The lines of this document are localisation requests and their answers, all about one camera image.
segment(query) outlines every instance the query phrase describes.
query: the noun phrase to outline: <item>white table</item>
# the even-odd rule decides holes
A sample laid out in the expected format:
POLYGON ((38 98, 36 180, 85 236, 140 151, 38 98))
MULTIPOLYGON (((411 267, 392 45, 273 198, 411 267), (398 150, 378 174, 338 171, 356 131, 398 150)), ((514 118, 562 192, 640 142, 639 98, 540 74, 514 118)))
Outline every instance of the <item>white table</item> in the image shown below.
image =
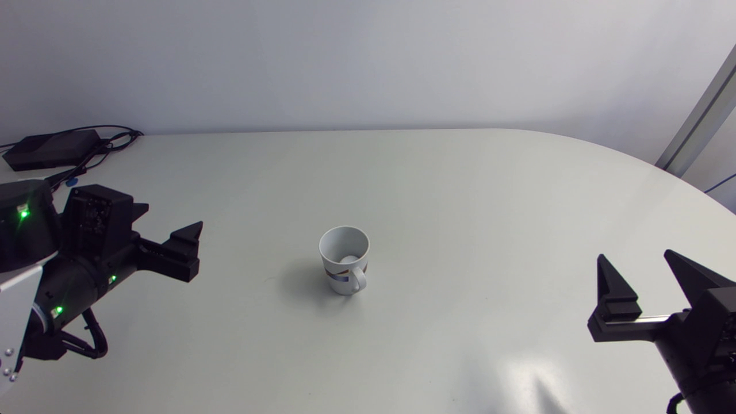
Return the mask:
POLYGON ((655 347, 587 331, 596 256, 645 315, 687 305, 667 248, 736 278, 728 210, 546 133, 148 136, 87 183, 150 203, 148 239, 204 220, 199 275, 131 276, 94 307, 107 356, 28 359, 0 413, 663 413, 677 389, 655 347), (372 243, 353 298, 317 251, 343 224, 372 243))

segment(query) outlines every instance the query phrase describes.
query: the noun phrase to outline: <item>white wall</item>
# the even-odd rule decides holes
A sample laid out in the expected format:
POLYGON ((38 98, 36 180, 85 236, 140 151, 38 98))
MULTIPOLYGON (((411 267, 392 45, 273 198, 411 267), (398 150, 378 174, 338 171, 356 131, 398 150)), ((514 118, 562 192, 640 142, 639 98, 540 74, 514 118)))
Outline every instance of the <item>white wall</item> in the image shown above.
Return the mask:
POLYGON ((2 0, 0 140, 518 127, 655 162, 735 41, 732 0, 2 0))

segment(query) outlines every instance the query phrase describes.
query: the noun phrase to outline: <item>blue stripe on mug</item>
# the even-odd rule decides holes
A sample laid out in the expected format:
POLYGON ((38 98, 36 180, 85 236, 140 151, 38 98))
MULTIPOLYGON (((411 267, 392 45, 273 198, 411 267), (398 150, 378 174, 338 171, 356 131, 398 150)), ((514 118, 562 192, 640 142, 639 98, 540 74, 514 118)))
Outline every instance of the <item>blue stripe on mug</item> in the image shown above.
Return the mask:
MULTIPOLYGON (((368 270, 368 264, 367 263, 363 267, 363 271, 365 272, 366 270, 368 270)), ((349 270, 343 270, 340 273, 334 275, 334 274, 330 273, 329 270, 325 269, 325 273, 327 273, 327 276, 330 276, 331 278, 333 278, 333 279, 335 279, 337 281, 350 281, 350 277, 349 276, 341 276, 341 275, 347 274, 349 272, 350 272, 349 270)))
POLYGON ((327 272, 327 276, 330 276, 331 278, 333 278, 333 279, 335 279, 337 281, 349 281, 350 280, 350 277, 349 276, 333 275, 330 272, 327 272))

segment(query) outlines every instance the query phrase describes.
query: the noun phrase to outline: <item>black cable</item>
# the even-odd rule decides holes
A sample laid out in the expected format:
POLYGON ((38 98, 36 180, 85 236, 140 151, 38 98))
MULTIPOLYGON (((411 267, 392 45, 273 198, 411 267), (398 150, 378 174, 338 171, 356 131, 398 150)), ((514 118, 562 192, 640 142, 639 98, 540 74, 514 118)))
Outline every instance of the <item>black cable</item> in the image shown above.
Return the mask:
POLYGON ((54 174, 51 177, 46 177, 46 181, 49 182, 49 186, 51 187, 51 192, 55 192, 64 181, 70 180, 78 175, 87 172, 85 165, 90 162, 90 160, 94 158, 94 156, 97 155, 99 151, 104 147, 105 145, 97 147, 94 151, 90 153, 90 155, 87 155, 87 157, 85 157, 85 159, 82 160, 82 162, 80 162, 76 167, 68 169, 59 174, 54 174))
POLYGON ((98 166, 98 165, 102 164, 102 162, 103 162, 103 161, 105 160, 105 158, 107 158, 107 156, 108 156, 109 154, 111 154, 111 152, 112 152, 112 151, 107 151, 107 152, 105 153, 105 155, 103 155, 103 156, 102 156, 102 159, 100 159, 99 161, 97 161, 97 162, 96 162, 95 164, 93 164, 93 165, 87 166, 87 170, 93 169, 94 167, 96 167, 96 166, 98 166))
POLYGON ((715 184, 713 187, 710 187, 709 189, 705 190, 704 193, 705 194, 708 194, 709 192, 717 189, 718 187, 721 186, 721 184, 727 182, 728 180, 732 179, 733 177, 736 177, 736 174, 733 174, 733 175, 729 176, 728 178, 726 178, 725 180, 721 181, 720 183, 715 184))
POLYGON ((682 396, 682 393, 675 394, 670 399, 670 404, 667 404, 667 414, 677 414, 677 404, 681 403, 684 399, 685 397, 682 396))
POLYGON ((128 130, 130 132, 135 132, 135 130, 132 129, 131 127, 126 127, 124 125, 101 124, 101 125, 88 125, 86 127, 71 128, 70 130, 59 131, 57 133, 52 133, 51 135, 58 135, 60 133, 73 133, 74 131, 81 131, 81 130, 94 130, 96 128, 118 128, 121 130, 128 130))
POLYGON ((94 347, 68 332, 61 331, 60 334, 64 348, 92 359, 104 357, 107 354, 107 338, 105 338, 105 333, 100 328, 99 323, 97 323, 92 308, 82 312, 82 317, 87 323, 85 329, 89 329, 94 347))
POLYGON ((61 183, 67 180, 70 180, 78 175, 85 174, 88 169, 94 168, 102 164, 102 162, 107 158, 107 156, 111 152, 122 151, 128 148, 136 139, 138 139, 138 137, 145 135, 139 130, 134 130, 130 127, 125 127, 122 125, 114 125, 114 124, 90 125, 87 127, 72 128, 70 130, 64 130, 64 131, 59 131, 57 133, 53 133, 52 135, 71 133, 71 132, 78 131, 78 130, 88 130, 88 129, 102 128, 102 127, 120 128, 120 129, 124 129, 125 131, 122 133, 115 134, 112 138, 103 139, 102 145, 92 150, 90 154, 87 157, 85 157, 85 159, 82 160, 82 162, 77 164, 76 167, 72 169, 68 169, 64 172, 60 172, 58 174, 54 174, 51 177, 47 177, 46 181, 49 182, 49 186, 51 187, 52 192, 55 192, 59 188, 61 183), (113 145, 113 141, 116 141, 125 136, 129 137, 127 142, 125 142, 124 144, 118 145, 118 146, 113 145), (94 158, 96 155, 101 155, 101 154, 105 154, 105 156, 103 156, 102 159, 100 159, 94 165, 87 166, 87 163, 89 163, 92 160, 92 158, 94 158))

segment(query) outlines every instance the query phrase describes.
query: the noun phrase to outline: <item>white mug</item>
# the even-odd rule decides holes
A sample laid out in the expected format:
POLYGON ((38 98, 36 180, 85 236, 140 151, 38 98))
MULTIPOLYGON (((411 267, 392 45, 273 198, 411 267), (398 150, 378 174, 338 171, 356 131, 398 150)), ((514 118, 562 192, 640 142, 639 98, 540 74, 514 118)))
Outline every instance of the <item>white mug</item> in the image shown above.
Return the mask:
POLYGON ((368 236, 359 228, 341 225, 332 228, 319 240, 319 254, 332 290, 353 295, 366 287, 368 236))

